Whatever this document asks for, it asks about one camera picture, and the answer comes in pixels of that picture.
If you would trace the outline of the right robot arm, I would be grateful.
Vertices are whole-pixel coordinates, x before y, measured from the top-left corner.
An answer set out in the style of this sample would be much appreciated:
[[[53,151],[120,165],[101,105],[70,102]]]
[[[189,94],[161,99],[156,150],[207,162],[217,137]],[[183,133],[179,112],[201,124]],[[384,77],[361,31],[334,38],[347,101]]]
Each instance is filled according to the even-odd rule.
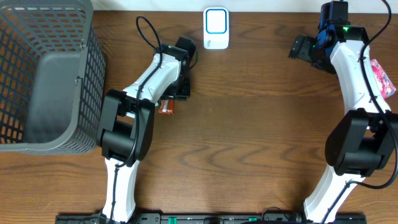
[[[326,169],[315,190],[303,201],[302,223],[353,223],[340,218],[339,208],[356,186],[385,189],[397,177],[395,170],[381,185],[364,183],[397,155],[397,114],[379,89],[369,58],[366,29],[351,25],[348,3],[330,1],[321,7],[316,37],[298,35],[289,58],[334,74],[340,84],[345,115],[325,143]]]

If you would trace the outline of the red purple snack bag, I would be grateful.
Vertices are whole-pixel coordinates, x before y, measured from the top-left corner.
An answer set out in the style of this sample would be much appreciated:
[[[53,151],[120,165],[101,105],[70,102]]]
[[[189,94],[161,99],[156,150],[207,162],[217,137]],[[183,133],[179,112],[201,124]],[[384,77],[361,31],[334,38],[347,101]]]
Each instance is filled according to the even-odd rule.
[[[381,64],[376,59],[372,59],[371,66],[382,97],[386,99],[392,96],[396,92],[396,88],[382,68]]]

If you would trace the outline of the brown orange candy bar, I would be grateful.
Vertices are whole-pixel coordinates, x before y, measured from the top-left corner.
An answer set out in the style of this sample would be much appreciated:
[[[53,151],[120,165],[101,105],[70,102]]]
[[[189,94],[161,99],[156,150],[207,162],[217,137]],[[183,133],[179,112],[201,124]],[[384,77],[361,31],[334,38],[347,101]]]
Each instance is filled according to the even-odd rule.
[[[166,115],[174,114],[174,100],[161,100],[158,113]]]

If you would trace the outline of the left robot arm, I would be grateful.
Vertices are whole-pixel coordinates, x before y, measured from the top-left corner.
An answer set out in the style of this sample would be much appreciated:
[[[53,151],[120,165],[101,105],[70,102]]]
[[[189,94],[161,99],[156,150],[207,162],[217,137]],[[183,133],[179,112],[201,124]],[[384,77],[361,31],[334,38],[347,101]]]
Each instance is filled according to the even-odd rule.
[[[100,223],[127,223],[136,202],[137,170],[152,142],[155,107],[190,97],[193,40],[180,37],[175,45],[155,48],[147,70],[122,91],[110,89],[103,101],[96,143],[102,148],[108,182]]]

